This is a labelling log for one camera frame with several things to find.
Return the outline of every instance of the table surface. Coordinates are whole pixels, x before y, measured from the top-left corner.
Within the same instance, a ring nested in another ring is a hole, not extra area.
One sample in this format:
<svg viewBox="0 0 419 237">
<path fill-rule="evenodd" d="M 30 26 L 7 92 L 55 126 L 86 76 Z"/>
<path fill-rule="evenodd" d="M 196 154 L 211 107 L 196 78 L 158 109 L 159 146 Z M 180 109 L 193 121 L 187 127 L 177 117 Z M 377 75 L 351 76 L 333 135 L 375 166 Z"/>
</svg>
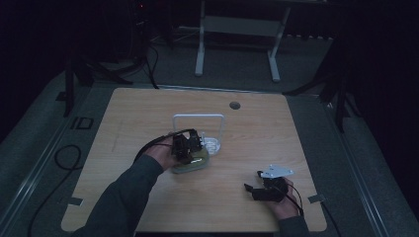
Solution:
<svg viewBox="0 0 419 237">
<path fill-rule="evenodd" d="M 233 110 L 231 102 L 238 102 L 240 109 Z M 129 168 L 142 145 L 173 130 L 175 114 L 224 115 L 221 147 L 202 170 L 162 174 L 137 231 L 277 231 L 271 211 L 243 186 L 262 188 L 256 172 L 270 164 L 294 170 L 289 179 L 301 194 L 309 230 L 326 228 L 320 204 L 307 199 L 316 190 L 284 96 L 120 88 L 110 100 L 73 193 L 83 204 L 67 207 L 63 230 L 74 231 L 85 224 L 101 193 Z M 179 118 L 178 129 L 182 128 L 217 137 L 219 118 Z"/>
</svg>

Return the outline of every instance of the gray sleeve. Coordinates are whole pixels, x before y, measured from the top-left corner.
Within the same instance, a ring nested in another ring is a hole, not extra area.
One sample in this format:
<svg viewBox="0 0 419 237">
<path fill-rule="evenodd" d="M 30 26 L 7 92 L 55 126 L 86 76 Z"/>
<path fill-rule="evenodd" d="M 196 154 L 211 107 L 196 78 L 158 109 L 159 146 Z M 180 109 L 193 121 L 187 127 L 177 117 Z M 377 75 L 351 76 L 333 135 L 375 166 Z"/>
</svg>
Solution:
<svg viewBox="0 0 419 237">
<path fill-rule="evenodd" d="M 279 221 L 281 237 L 306 237 L 310 236 L 304 217 L 295 216 Z"/>
<path fill-rule="evenodd" d="M 86 225 L 73 236 L 132 236 L 163 168 L 142 155 L 102 193 Z"/>
</svg>

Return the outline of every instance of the white table leg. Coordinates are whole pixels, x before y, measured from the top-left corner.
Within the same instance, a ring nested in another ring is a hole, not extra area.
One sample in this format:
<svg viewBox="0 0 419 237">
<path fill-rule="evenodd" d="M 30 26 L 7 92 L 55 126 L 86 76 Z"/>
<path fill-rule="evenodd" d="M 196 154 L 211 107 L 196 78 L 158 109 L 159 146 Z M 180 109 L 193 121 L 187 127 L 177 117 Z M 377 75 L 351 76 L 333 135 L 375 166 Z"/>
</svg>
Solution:
<svg viewBox="0 0 419 237">
<path fill-rule="evenodd" d="M 275 56 L 277 55 L 278 48 L 280 46 L 281 39 L 283 38 L 284 29 L 286 27 L 286 23 L 288 20 L 288 17 L 290 15 L 291 8 L 287 8 L 286 12 L 284 13 L 284 17 L 280 25 L 278 26 L 278 33 L 275 38 L 275 44 L 274 47 L 271 50 L 268 50 L 268 60 L 269 65 L 271 67 L 271 74 L 272 74 L 272 80 L 274 82 L 279 82 L 281 80 L 280 78 L 280 72 L 278 70 L 278 64 L 277 59 Z"/>
<path fill-rule="evenodd" d="M 206 19 L 206 13 L 205 13 L 205 6 L 206 1 L 201 1 L 201 23 L 200 23 L 200 46 L 198 48 L 198 56 L 197 56 L 197 65 L 195 67 L 195 75 L 196 76 L 202 76 L 204 71 L 204 56 L 206 49 L 204 47 L 204 35 L 205 35 L 205 19 Z"/>
</svg>

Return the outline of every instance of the metal frame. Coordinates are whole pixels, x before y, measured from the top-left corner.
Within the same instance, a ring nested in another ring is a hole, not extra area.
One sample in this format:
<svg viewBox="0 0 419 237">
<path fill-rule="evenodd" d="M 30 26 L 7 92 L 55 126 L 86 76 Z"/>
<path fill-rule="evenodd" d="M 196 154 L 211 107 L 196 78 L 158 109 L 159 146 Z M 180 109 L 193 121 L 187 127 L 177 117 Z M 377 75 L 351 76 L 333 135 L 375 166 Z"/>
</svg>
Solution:
<svg viewBox="0 0 419 237">
<path fill-rule="evenodd" d="M 201 1 L 201 21 L 200 21 L 200 45 L 198 48 L 197 65 L 195 75 L 202 76 L 204 71 L 205 32 L 218 32 L 229 34 L 241 34 L 262 37 L 275 37 L 272 49 L 268 50 L 268 61 L 271 67 L 272 80 L 281 80 L 278 70 L 276 55 L 283 37 L 285 25 L 290 15 L 291 8 L 287 7 L 281 21 L 263 21 L 239 18 L 227 18 L 206 15 L 206 1 Z"/>
<path fill-rule="evenodd" d="M 330 122 L 330 124 L 334 124 L 333 120 L 333 113 L 329 107 L 329 104 L 324 104 L 323 109 L 326 113 L 326 116 Z M 355 159 L 355 155 L 352 152 L 352 148 L 348 142 L 348 139 L 345 135 L 338 129 L 336 125 L 333 125 L 334 131 L 336 136 L 339 138 L 339 141 L 342 144 L 342 147 L 345 152 L 345 156 L 349 163 L 349 168 L 351 169 L 351 174 L 354 179 L 355 187 L 357 188 L 358 194 L 360 196 L 360 200 L 364 206 L 364 210 L 366 211 L 366 215 L 370 220 L 371 227 L 373 228 L 374 233 L 376 236 L 389 236 L 387 227 L 385 226 L 382 217 L 379 213 L 377 208 L 376 202 L 374 201 L 373 196 L 370 193 L 368 185 L 361 173 L 360 167 Z"/>
</svg>

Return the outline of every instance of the hand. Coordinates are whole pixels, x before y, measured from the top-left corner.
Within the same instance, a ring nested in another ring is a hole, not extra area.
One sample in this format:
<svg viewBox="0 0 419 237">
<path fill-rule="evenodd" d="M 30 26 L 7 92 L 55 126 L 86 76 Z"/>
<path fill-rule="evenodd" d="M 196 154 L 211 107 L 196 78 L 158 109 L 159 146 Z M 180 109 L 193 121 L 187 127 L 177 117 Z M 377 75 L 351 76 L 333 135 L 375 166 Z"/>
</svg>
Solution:
<svg viewBox="0 0 419 237">
<path fill-rule="evenodd" d="M 293 182 L 289 179 L 284 178 L 286 183 L 288 184 L 288 192 L 287 195 L 296 201 L 295 196 L 293 195 Z M 284 197 L 280 202 L 276 201 L 266 201 L 266 205 L 269 209 L 271 209 L 275 216 L 277 216 L 278 220 L 287 219 L 290 217 L 298 216 L 298 209 L 296 208 L 295 204 L 290 201 L 287 197 Z"/>
<path fill-rule="evenodd" d="M 148 148 L 144 154 L 154 158 L 163 168 L 167 170 L 174 165 L 179 164 L 176 160 L 176 156 L 172 155 L 173 137 L 168 137 L 157 144 Z"/>
</svg>

